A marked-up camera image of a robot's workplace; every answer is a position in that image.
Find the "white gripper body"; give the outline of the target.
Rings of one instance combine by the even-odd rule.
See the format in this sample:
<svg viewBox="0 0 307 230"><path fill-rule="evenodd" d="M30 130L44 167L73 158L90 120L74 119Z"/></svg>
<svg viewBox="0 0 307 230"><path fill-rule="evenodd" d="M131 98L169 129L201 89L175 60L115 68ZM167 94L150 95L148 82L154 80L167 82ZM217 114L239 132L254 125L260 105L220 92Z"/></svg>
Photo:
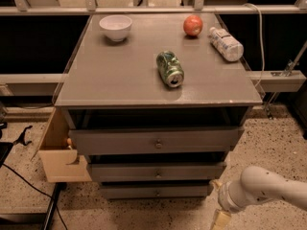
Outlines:
<svg viewBox="0 0 307 230"><path fill-rule="evenodd" d="M241 184L238 180L224 183L218 190L218 202L220 206L231 214L239 213L244 208L239 205Z"/></svg>

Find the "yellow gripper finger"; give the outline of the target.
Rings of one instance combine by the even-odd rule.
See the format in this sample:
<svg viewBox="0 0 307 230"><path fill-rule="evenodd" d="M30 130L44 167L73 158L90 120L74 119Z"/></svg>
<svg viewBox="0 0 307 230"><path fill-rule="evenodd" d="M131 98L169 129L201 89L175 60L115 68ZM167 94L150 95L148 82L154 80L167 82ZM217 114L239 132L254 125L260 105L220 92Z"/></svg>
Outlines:
<svg viewBox="0 0 307 230"><path fill-rule="evenodd" d="M231 220L231 214L227 211L216 209L210 230L224 230Z"/></svg>

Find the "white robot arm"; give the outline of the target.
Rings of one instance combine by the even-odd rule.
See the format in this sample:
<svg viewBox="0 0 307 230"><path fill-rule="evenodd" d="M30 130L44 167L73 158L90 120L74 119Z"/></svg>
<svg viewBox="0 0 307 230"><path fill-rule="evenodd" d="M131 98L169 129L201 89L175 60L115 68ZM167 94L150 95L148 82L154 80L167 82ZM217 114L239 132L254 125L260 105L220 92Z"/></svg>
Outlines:
<svg viewBox="0 0 307 230"><path fill-rule="evenodd" d="M282 200L307 210L307 183L287 179L262 167L249 166L238 180L225 183L215 179L210 185L217 191L220 209L216 209L210 230L224 230L231 216L248 206Z"/></svg>

